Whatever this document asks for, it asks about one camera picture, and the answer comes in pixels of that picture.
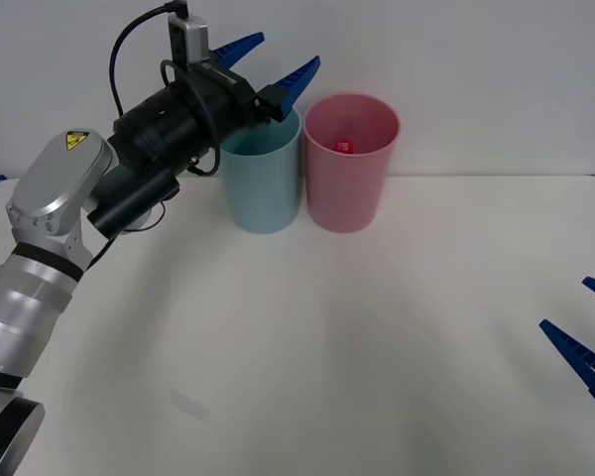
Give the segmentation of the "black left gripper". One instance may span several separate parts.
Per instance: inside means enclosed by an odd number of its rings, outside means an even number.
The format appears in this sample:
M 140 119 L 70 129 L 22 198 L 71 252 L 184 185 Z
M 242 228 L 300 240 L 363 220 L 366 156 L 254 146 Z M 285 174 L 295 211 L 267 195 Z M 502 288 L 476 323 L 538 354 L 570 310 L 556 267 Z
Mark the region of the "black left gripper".
M 265 41 L 262 32 L 248 35 L 211 51 L 213 61 L 194 63 L 190 77 L 198 87 L 218 133 L 219 142 L 243 129 L 283 122 L 314 79 L 320 56 L 268 84 L 258 93 L 231 68 Z

